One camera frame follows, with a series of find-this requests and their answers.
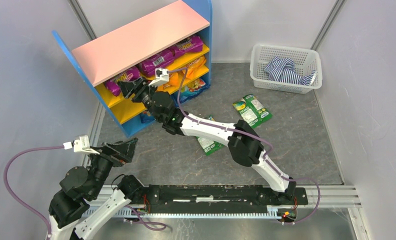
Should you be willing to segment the purple candy bag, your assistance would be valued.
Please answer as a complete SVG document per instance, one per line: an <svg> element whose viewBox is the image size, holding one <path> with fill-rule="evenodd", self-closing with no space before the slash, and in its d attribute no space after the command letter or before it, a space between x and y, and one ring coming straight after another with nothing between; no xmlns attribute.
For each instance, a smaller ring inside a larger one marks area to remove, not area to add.
<svg viewBox="0 0 396 240"><path fill-rule="evenodd" d="M170 46L168 49L173 54L173 57L177 59L187 53L201 52L203 45L204 43L198 35L192 35Z"/></svg>
<svg viewBox="0 0 396 240"><path fill-rule="evenodd" d="M128 68L127 70L115 75L111 79L104 82L104 86L111 94L118 97L121 94L121 88L118 83L135 82L141 77L141 73L136 66Z"/></svg>
<svg viewBox="0 0 396 240"><path fill-rule="evenodd" d="M165 49L143 60L136 66L143 75L146 77L152 77L155 75L155 70L157 68L166 68L172 64L174 60L174 52L170 49Z"/></svg>

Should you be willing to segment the blue candy bag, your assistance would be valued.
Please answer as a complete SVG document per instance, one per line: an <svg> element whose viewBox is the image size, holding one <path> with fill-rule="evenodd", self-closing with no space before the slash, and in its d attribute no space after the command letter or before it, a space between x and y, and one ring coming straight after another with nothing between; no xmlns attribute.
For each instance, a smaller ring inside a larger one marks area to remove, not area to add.
<svg viewBox="0 0 396 240"><path fill-rule="evenodd" d="M151 123L155 120L155 118L152 116L152 114L147 110L140 113L139 118L140 118L140 121L142 124Z"/></svg>
<svg viewBox="0 0 396 240"><path fill-rule="evenodd" d="M187 85L183 86L180 89L180 92L177 91L174 95L174 100L176 103L178 103L178 99L179 99L179 102L182 104L188 100L196 98L202 92L204 92L209 88L210 88L209 84L207 84L201 78L197 78L191 81L190 83L188 83Z"/></svg>

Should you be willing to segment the green candy bag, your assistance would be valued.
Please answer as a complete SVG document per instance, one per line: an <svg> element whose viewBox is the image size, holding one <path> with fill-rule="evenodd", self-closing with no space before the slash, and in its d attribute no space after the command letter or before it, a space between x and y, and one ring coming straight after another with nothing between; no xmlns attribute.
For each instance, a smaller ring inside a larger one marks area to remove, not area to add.
<svg viewBox="0 0 396 240"><path fill-rule="evenodd" d="M232 106L253 129L273 117L272 113L253 94L245 95L235 101Z"/></svg>
<svg viewBox="0 0 396 240"><path fill-rule="evenodd" d="M196 139L206 156L209 156L224 147L224 145L219 142L206 139L200 136L197 136Z"/></svg>

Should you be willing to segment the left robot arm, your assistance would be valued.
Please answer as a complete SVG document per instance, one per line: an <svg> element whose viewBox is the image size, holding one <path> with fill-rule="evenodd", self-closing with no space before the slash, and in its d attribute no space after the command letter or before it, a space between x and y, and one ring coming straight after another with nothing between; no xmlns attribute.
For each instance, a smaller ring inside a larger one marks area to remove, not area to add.
<svg viewBox="0 0 396 240"><path fill-rule="evenodd" d="M71 168L60 181L61 190L49 206L51 240L90 240L119 210L139 197L144 185L133 175L124 176L108 199L85 220L82 215L98 196L112 168L133 160L138 138L91 146L87 135L66 143L75 153L86 154L89 166Z"/></svg>

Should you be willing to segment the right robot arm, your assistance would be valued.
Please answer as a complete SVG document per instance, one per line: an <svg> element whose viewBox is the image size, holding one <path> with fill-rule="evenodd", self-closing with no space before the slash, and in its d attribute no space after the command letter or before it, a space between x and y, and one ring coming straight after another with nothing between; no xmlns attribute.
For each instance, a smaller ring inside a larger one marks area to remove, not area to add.
<svg viewBox="0 0 396 240"><path fill-rule="evenodd" d="M237 164L253 168L279 197L293 199L294 180L274 164L264 149L264 140L244 120L223 123L195 116L176 104L168 92L158 91L142 77L133 82L121 81L117 85L126 99L143 104L167 133L200 137L228 147Z"/></svg>

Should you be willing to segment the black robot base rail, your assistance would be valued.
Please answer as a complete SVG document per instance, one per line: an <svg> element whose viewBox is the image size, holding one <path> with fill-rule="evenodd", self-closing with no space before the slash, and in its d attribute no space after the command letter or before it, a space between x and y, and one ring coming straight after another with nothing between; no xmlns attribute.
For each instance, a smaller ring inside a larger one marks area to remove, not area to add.
<svg viewBox="0 0 396 240"><path fill-rule="evenodd" d="M304 206L306 190L278 193L267 185L122 186L133 205L146 204L152 214L259 214L267 207Z"/></svg>

